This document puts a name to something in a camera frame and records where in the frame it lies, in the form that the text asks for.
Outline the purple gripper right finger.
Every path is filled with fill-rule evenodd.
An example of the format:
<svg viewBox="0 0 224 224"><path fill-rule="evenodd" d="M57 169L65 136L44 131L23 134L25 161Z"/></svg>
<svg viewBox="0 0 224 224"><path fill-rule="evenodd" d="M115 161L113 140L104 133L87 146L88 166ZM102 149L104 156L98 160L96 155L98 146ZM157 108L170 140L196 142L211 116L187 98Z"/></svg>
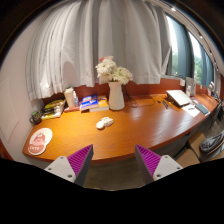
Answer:
<svg viewBox="0 0 224 224"><path fill-rule="evenodd" d="M135 145L135 157L145 184L152 183L182 169L182 166L169 155L160 156L140 145Z"/></svg>

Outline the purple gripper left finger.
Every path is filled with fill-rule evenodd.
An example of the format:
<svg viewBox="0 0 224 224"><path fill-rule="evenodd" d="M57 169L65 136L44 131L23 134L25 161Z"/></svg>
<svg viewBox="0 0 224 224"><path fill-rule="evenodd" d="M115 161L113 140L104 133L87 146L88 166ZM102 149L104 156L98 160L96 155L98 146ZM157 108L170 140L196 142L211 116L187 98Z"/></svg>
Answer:
<svg viewBox="0 0 224 224"><path fill-rule="evenodd" d="M86 146L68 157L59 156L54 160L46 171L82 186L93 157L93 146Z"/></svg>

